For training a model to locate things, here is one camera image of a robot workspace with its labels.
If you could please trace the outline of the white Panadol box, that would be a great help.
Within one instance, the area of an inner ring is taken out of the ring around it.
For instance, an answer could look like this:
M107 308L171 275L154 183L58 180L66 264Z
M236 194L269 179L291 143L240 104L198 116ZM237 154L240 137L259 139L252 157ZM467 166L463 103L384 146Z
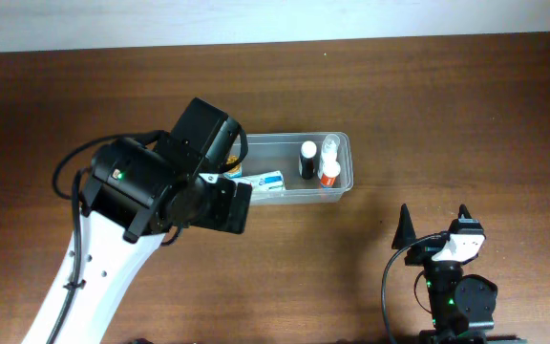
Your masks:
M234 179L235 183L245 183L253 191L282 191L286 189L284 175L281 171L267 172L259 175L241 176Z

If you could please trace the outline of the gold lid balm jar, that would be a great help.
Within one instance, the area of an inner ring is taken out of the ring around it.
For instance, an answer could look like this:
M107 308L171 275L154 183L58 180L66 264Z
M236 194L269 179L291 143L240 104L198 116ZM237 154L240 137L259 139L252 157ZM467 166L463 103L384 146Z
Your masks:
M228 158L227 158L226 163L227 164L236 163L238 161L238 159L239 159L238 156L229 155ZM228 179L236 179L236 178L241 177L243 175L243 166L242 166L242 164L239 162L233 168L226 171L223 175Z

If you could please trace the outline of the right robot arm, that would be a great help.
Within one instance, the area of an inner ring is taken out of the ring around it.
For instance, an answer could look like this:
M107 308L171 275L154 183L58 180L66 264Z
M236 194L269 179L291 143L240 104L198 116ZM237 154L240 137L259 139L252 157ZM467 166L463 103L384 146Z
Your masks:
M463 272L463 267L478 256L485 239L482 225L465 204L459 207L447 230L421 238L415 234L408 207L401 206L391 244L395 254L386 264L382 282L387 282L390 268L399 256L404 257L407 266L422 268L417 277L425 279L430 302L426 311L431 315L433 327L419 333L419 343L525 341L515 335L487 335L495 326L497 285L480 275Z

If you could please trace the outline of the orange tube white cap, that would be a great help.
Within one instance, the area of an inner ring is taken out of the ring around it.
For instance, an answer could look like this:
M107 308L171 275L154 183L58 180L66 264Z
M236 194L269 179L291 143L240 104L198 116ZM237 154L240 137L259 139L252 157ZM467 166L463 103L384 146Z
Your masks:
M320 185L323 188L332 188L341 173L338 161L325 161L321 165Z

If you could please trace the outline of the white lotion bottle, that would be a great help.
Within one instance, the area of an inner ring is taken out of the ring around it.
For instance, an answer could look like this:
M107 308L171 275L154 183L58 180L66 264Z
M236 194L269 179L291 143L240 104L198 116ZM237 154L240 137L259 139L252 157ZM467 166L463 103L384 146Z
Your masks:
M336 134L328 134L324 138L320 154L320 166L327 162L336 161L340 139Z

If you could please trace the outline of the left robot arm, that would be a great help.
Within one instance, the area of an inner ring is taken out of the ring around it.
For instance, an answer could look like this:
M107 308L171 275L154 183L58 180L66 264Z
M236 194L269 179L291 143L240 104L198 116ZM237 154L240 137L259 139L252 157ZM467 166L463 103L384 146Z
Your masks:
M197 226L241 234L252 187L224 173L242 126L194 98L171 131L94 140L90 166L74 176L74 229L65 258L24 340L98 343L132 281L159 248Z

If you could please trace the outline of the black bottle white cap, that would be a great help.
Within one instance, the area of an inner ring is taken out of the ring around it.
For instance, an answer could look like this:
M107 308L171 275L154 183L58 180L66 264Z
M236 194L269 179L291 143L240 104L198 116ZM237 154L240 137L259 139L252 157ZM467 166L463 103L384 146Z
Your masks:
M317 145L310 140L301 145L299 155L299 173L302 179L310 180L314 175L314 158L317 154Z

